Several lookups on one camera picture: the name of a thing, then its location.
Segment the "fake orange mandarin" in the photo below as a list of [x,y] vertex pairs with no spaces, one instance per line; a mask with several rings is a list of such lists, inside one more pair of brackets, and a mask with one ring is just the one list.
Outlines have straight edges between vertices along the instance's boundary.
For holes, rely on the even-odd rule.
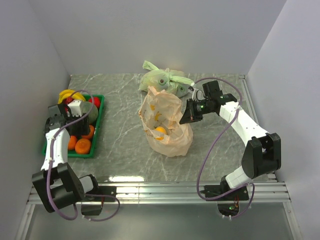
[[86,155],[91,151],[92,143],[89,139],[81,138],[79,139],[74,147],[74,150],[79,155]]

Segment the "yellow fake lemon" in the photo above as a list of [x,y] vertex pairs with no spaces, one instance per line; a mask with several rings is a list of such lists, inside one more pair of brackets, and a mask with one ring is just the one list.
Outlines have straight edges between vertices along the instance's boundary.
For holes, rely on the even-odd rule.
[[164,135],[167,134],[166,129],[165,129],[164,127],[162,127],[162,126],[158,126],[158,127],[156,127],[154,130],[155,130],[155,131],[158,131],[158,132],[160,132],[160,133],[162,133],[162,134],[164,134]]

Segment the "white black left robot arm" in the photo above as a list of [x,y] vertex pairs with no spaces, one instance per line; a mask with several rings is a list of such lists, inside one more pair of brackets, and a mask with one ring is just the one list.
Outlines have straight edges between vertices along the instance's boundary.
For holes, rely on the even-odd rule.
[[55,212],[87,198],[97,200],[101,195],[96,178],[89,174],[77,177],[68,164],[68,144],[72,135],[89,133],[88,110],[85,101],[73,100],[48,107],[43,133],[46,138],[45,159],[41,170],[32,175],[33,186],[43,206]]

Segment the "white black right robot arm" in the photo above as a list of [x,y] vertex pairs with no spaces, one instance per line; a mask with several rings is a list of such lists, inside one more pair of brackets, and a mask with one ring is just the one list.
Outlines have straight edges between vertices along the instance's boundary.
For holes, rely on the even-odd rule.
[[260,127],[242,109],[241,102],[230,93],[212,93],[202,100],[189,98],[186,101],[185,112],[179,122],[181,125],[199,122],[205,114],[216,113],[227,122],[226,128],[233,128],[245,145],[240,167],[221,179],[219,195],[205,197],[197,191],[203,200],[231,200],[237,195],[238,189],[253,179],[281,168],[280,136]]

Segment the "orange banana-print plastic bag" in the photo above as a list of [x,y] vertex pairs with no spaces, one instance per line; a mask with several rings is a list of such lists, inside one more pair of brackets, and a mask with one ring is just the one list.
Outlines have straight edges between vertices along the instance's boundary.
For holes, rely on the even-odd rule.
[[[156,91],[153,86],[138,110],[149,146],[157,153],[167,157],[185,156],[193,142],[193,130],[190,124],[180,124],[182,118],[182,100],[171,93]],[[164,127],[167,134],[155,130]]]

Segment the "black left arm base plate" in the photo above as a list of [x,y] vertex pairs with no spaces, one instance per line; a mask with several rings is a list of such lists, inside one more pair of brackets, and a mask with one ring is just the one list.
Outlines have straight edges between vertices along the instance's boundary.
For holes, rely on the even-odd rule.
[[97,189],[93,189],[85,194],[83,202],[115,202],[117,187],[109,185],[100,185]]

